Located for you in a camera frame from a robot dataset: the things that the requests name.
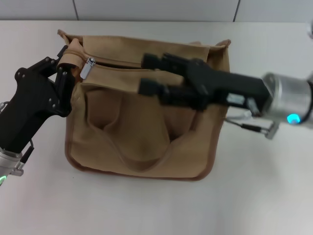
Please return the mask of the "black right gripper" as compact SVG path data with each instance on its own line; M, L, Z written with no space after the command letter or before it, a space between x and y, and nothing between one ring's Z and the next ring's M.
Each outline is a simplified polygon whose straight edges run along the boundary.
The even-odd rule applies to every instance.
M262 79L214 70L200 59L188 60L169 53L161 57L145 53L141 68L185 76L192 87L164 85L142 78L138 94L155 96L165 106L204 110L210 104L219 104L249 110L248 99L252 98L261 111L269 99L269 91Z

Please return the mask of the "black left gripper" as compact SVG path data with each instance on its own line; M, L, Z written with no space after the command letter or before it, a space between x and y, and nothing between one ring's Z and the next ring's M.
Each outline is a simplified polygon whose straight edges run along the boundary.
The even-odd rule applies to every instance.
M3 150L21 153L48 118L66 117L71 112L75 77L74 65L62 60L67 48L62 47L57 59L47 57L27 69L17 70L17 90L0 114Z

